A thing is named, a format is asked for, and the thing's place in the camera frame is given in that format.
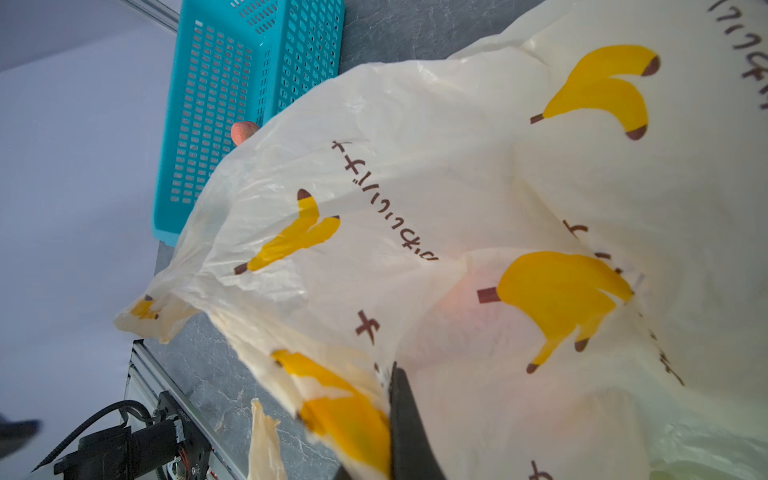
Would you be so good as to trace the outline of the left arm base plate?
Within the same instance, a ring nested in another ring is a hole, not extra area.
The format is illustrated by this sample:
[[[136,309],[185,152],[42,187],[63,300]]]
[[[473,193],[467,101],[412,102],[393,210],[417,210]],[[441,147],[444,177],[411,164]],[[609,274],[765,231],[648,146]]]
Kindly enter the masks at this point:
[[[57,479],[140,479],[177,454],[172,421],[157,420],[136,400],[110,404],[87,418],[35,467]]]

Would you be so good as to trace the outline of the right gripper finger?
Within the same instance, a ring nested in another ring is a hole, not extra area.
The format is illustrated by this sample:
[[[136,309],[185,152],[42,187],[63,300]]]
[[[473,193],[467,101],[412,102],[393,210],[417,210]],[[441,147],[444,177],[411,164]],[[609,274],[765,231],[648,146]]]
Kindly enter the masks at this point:
[[[445,480],[424,429],[407,373],[393,364],[390,382],[392,478]]]

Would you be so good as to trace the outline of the small red fake fruit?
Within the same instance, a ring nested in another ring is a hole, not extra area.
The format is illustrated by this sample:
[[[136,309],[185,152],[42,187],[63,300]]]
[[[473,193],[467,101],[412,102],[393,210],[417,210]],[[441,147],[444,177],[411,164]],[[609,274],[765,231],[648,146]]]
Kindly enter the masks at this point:
[[[240,121],[234,123],[231,127],[231,138],[236,146],[240,146],[247,139],[258,132],[260,126],[252,121]]]

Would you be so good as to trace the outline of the red fake apple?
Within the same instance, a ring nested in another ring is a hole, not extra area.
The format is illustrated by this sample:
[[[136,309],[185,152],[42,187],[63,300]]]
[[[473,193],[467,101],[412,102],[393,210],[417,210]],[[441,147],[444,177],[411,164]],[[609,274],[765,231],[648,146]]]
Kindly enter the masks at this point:
[[[478,292],[497,285],[493,272],[469,271],[437,303],[437,315],[451,330],[465,334],[484,331],[500,321],[503,304],[481,303]]]

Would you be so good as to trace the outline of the banana print plastic bag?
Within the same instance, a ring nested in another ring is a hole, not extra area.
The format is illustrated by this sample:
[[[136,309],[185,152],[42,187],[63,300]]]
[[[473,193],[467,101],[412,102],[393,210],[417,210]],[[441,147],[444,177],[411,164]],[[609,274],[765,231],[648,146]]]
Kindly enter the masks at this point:
[[[500,321],[436,305],[493,272]],[[408,376],[449,479],[767,475],[767,5],[546,1],[313,88],[215,168],[118,328],[207,315],[356,479]]]

